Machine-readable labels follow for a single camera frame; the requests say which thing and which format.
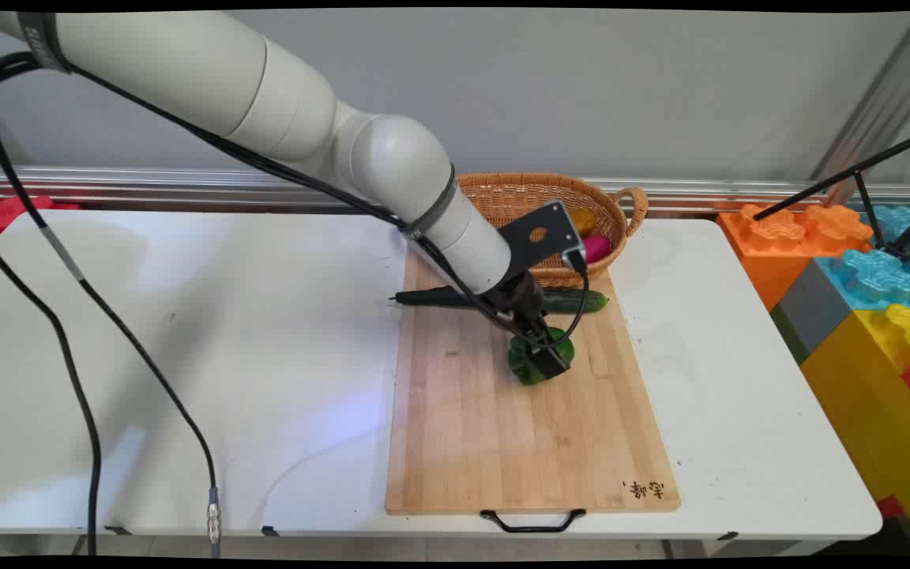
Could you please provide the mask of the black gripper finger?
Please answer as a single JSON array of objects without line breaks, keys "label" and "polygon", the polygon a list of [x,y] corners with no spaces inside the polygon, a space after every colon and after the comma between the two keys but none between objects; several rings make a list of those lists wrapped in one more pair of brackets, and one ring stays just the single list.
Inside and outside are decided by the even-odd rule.
[{"label": "black gripper finger", "polygon": [[[557,335],[566,331],[556,330]],[[574,346],[568,338],[556,349],[538,349],[521,339],[512,337],[512,372],[517,379],[552,379],[570,369],[574,359]]]},{"label": "black gripper finger", "polygon": [[538,349],[556,349],[564,342],[564,334],[546,324],[545,314],[538,314],[533,320],[533,346]]}]

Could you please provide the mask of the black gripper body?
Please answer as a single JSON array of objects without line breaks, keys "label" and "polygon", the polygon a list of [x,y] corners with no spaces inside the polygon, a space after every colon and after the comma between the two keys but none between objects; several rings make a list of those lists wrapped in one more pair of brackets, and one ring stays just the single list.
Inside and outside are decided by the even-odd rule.
[{"label": "black gripper body", "polygon": [[499,326],[513,333],[542,333],[543,289],[524,271],[485,292],[485,305]]}]

